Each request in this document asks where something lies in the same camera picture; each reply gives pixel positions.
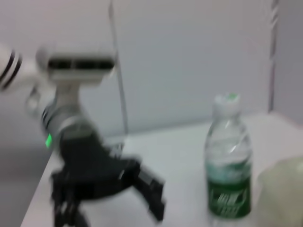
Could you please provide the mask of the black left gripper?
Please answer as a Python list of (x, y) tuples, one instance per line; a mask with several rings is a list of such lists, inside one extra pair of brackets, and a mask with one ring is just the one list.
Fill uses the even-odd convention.
[(155, 221), (164, 220), (165, 181), (140, 160), (111, 155), (94, 133), (60, 139), (59, 152), (63, 166), (51, 175), (54, 227), (90, 227), (80, 201), (103, 199), (130, 187), (145, 200)]

